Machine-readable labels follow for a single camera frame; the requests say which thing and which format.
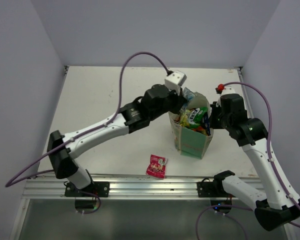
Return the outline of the orange candy bag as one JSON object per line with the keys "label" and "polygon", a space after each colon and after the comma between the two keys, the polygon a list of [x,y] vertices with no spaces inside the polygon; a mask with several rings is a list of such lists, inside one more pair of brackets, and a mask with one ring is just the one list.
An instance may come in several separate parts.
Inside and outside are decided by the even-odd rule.
{"label": "orange candy bag", "polygon": [[191,130],[194,131],[194,132],[201,133],[201,134],[206,135],[206,136],[211,135],[211,133],[207,129],[203,128],[202,126],[198,126],[196,128],[191,128]]}

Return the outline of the green paper bag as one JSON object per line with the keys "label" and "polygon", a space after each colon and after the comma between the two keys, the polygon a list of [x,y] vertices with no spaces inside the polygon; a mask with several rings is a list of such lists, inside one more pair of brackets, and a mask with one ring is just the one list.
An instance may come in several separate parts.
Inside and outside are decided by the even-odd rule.
{"label": "green paper bag", "polygon": [[[195,98],[187,106],[186,110],[207,107],[209,119],[211,115],[211,107],[209,101],[203,94],[198,92],[194,93]],[[180,117],[181,114],[185,111],[180,111],[179,114],[173,114],[171,112],[168,113],[174,137],[174,146],[181,155],[202,159],[213,139],[214,130],[210,127],[210,136],[206,136],[199,132],[195,132],[191,129],[180,126]]]}

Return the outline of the blue snack bag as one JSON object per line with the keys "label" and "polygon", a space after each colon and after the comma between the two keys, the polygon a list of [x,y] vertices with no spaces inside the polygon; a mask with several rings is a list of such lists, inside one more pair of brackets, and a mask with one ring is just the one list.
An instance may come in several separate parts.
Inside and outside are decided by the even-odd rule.
{"label": "blue snack bag", "polygon": [[201,122],[202,122],[201,126],[205,130],[206,135],[210,136],[211,135],[211,130],[210,130],[210,123],[209,123],[209,116],[208,116],[207,112],[205,112],[203,114]]}

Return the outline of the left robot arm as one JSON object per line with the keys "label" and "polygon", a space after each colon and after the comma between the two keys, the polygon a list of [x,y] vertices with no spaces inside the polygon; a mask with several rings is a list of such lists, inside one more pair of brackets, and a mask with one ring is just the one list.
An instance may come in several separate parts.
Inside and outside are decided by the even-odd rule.
{"label": "left robot arm", "polygon": [[108,140],[146,128],[167,112],[177,114],[185,103],[181,87],[169,89],[155,84],[103,121],[69,133],[53,131],[47,152],[56,178],[67,179],[82,196],[91,195],[94,184],[88,171],[76,162],[80,155]]}

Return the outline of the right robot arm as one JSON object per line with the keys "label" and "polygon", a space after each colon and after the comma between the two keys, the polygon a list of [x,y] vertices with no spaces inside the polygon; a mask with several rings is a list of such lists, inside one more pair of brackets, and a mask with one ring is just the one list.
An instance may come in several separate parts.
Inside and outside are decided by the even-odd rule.
{"label": "right robot arm", "polygon": [[213,177],[217,196],[233,195],[249,206],[267,231],[300,217],[300,195],[285,176],[271,147],[263,122],[249,118],[244,99],[237,93],[226,93],[211,105],[211,126],[225,129],[252,162],[263,185],[261,192],[227,170]]}

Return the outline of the green Fox's candy bag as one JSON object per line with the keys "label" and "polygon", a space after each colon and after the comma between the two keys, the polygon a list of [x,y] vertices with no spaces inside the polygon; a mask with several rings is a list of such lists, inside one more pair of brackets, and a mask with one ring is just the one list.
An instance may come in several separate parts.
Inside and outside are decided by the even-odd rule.
{"label": "green Fox's candy bag", "polygon": [[179,125],[188,129],[202,126],[202,118],[204,113],[208,113],[207,107],[186,109],[180,116]]}

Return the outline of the small grey snack packet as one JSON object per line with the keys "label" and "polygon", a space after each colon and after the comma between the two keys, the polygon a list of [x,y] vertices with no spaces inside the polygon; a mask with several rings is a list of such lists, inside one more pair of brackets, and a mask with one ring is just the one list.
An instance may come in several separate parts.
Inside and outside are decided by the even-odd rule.
{"label": "small grey snack packet", "polygon": [[181,111],[185,111],[190,104],[190,102],[196,97],[196,94],[192,92],[190,89],[185,87],[182,91],[183,97],[185,98],[185,102],[183,103],[181,107]]}

